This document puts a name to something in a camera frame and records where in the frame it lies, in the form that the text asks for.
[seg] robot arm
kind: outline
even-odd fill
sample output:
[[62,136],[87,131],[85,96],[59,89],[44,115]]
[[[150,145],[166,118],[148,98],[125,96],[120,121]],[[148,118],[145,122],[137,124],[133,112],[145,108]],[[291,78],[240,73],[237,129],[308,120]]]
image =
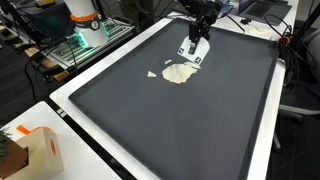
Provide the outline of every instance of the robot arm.
[[179,3],[196,16],[196,21],[189,25],[189,54],[194,54],[201,37],[210,39],[210,26],[216,22],[224,3],[221,0],[179,0]]

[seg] black mat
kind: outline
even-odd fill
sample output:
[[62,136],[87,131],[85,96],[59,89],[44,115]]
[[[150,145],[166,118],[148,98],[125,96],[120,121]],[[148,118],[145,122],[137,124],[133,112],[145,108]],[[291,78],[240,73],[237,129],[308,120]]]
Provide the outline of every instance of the black mat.
[[[188,22],[174,20],[70,96],[161,179],[245,179],[277,59],[275,44],[212,29],[202,69],[163,79]],[[147,78],[147,72],[158,74]]]

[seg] desk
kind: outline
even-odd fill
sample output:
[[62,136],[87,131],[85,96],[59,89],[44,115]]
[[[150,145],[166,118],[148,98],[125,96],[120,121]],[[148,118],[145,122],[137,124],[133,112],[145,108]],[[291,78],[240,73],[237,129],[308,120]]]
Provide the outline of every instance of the desk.
[[[286,17],[286,21],[291,25],[294,24],[294,17],[297,11],[298,0],[290,1],[293,5],[289,12],[290,17]],[[241,18],[232,16],[236,21]],[[214,26],[235,32],[242,31],[227,18],[219,20]],[[79,109],[77,109],[68,99],[68,97],[82,85],[97,76],[100,72],[111,66],[113,63],[122,58],[125,54],[144,42],[147,38],[166,26],[171,19],[162,19],[145,32],[132,39],[130,42],[114,51],[109,56],[105,57],[97,64],[74,78],[72,81],[55,91],[50,95],[50,98],[56,102],[71,118],[73,118],[81,127],[84,128],[103,148],[105,148],[117,161],[119,161],[130,173],[138,179],[158,179],[151,171],[149,171],[143,164],[137,161],[131,154],[123,149],[116,141],[114,141],[108,134],[101,130],[95,123],[86,117]],[[259,128],[259,133],[252,156],[251,166],[248,174],[250,180],[265,179],[273,133],[276,123],[276,117],[280,102],[282,84],[284,79],[285,68],[283,64],[278,61],[273,74],[270,90],[266,100],[264,113]]]
[[57,134],[64,171],[52,180],[121,179],[45,102],[4,126],[13,140],[24,136],[15,129],[18,125],[27,129],[46,126]]

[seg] floor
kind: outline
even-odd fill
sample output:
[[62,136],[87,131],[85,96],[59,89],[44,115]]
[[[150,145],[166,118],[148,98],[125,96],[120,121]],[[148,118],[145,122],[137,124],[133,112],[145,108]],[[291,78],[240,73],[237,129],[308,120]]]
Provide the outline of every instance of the floor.
[[[312,0],[300,0],[297,19],[304,20]],[[163,0],[162,10],[170,0]],[[118,1],[107,0],[112,15],[122,15]],[[319,20],[314,27],[320,27]],[[30,85],[24,75],[24,63],[27,58],[17,55],[12,49],[0,50],[0,127],[34,105]],[[28,68],[34,79],[34,72]],[[64,82],[45,83],[38,76],[40,86],[36,93],[40,100],[49,101],[48,95]],[[280,117],[279,139],[282,152],[272,152],[268,178],[271,180],[320,180],[320,121],[315,117],[303,117],[303,123]]]

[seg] table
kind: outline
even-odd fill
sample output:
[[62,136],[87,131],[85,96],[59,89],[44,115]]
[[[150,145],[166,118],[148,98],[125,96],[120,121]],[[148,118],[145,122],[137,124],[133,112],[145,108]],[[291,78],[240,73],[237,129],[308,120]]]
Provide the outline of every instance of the table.
[[29,130],[46,126],[57,134],[64,171],[52,180],[121,179],[45,102],[4,126],[13,140],[24,136],[15,129],[19,125]]
[[[285,21],[294,25],[294,19],[297,12],[298,0],[292,0],[289,2],[292,5],[292,9],[285,18]],[[237,22],[240,21],[240,17],[231,15]],[[72,81],[55,91],[50,95],[50,98],[56,102],[71,118],[73,118],[81,127],[84,128],[103,148],[105,148],[117,161],[119,161],[130,173],[132,173],[137,179],[158,179],[151,171],[149,171],[143,164],[137,161],[131,154],[123,149],[116,141],[114,141],[108,134],[95,125],[88,117],[86,117],[79,109],[77,109],[68,99],[68,97],[82,85],[90,81],[97,76],[100,72],[111,66],[125,54],[144,42],[147,38],[166,26],[171,19],[162,19],[145,32],[138,35],[136,38],[129,41],[109,56],[105,57],[97,64],[74,78]],[[268,28],[268,25],[258,22],[253,22],[264,28]],[[227,18],[218,20],[214,25],[215,27],[231,30],[234,32],[242,33],[242,31],[233,24]],[[276,34],[272,34],[272,39],[277,39]],[[285,68],[281,61],[277,62],[275,71],[273,74],[270,90],[266,100],[264,113],[262,116],[255,149],[252,156],[251,166],[248,174],[250,180],[262,180],[266,177],[269,155],[272,145],[272,139],[276,124],[276,117],[278,113],[278,107],[280,102],[281,90],[283,85],[283,79],[285,74]]]

